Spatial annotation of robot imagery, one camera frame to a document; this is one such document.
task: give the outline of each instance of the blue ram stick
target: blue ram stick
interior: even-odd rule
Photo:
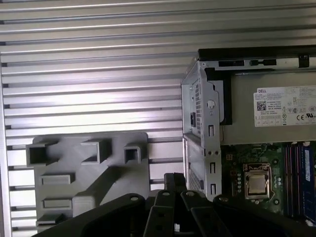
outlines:
[[[316,223],[316,192],[314,178],[314,151],[310,146],[301,149],[301,197],[304,216]]]

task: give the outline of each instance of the cpu socket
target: cpu socket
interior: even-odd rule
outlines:
[[[244,164],[246,199],[270,199],[271,167],[268,163]]]

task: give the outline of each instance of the motherboard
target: motherboard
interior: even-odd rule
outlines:
[[[316,142],[222,146],[223,194],[316,222]]]

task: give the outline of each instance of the corrugated metal wall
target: corrugated metal wall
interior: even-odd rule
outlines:
[[[24,150],[35,136],[145,131],[159,188],[183,170],[180,80],[194,53],[316,43],[315,15],[315,0],[3,0],[6,236],[36,232]]]

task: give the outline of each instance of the screw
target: screw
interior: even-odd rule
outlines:
[[[228,201],[228,198],[227,197],[220,197],[219,200],[220,201]]]
[[[194,196],[194,193],[191,192],[191,191],[190,191],[190,192],[187,192],[186,194],[187,194],[187,196],[191,196],[191,197]]]

